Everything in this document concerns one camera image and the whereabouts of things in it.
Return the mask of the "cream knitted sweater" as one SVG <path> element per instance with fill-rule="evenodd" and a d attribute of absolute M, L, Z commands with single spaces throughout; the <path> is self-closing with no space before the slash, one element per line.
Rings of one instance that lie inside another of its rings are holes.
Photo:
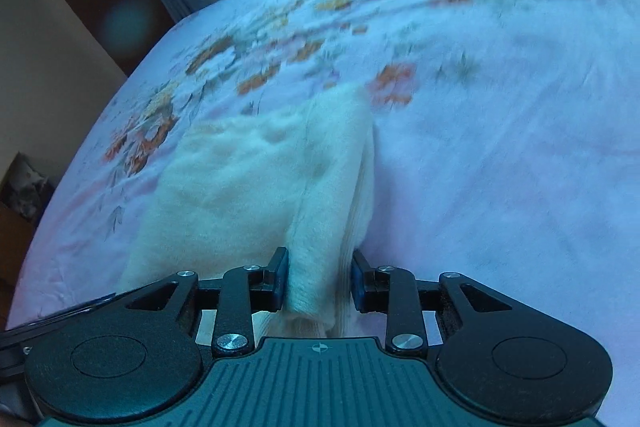
<path fill-rule="evenodd" d="M 256 315 L 256 336 L 345 336 L 350 262 L 373 203 L 373 115 L 358 84 L 265 114 L 203 120 L 160 175 L 119 286 L 181 270 L 216 279 L 265 265 L 282 247 L 284 305 Z"/>

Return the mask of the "grey item on bedside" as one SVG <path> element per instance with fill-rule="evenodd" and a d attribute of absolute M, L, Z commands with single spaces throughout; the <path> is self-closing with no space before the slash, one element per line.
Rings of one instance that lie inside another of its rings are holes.
<path fill-rule="evenodd" d="M 1 204 L 36 227 L 54 190 L 51 180 L 32 167 L 25 155 L 17 153 L 1 179 Z"/>

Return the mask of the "pink floral bed sheet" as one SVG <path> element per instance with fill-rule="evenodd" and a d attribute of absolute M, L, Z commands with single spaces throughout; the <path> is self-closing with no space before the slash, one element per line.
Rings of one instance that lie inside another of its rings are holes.
<path fill-rule="evenodd" d="M 130 255 L 193 258 L 248 230 L 268 181 L 206 229 L 157 183 L 212 184 L 200 152 L 242 117 L 250 153 L 274 110 L 345 83 L 375 121 L 362 248 L 418 277 L 459 271 L 593 335 L 614 365 L 600 416 L 639 421 L 639 0 L 221 0 L 171 28 L 105 107 L 23 263 L 11 326 L 130 282 Z"/>

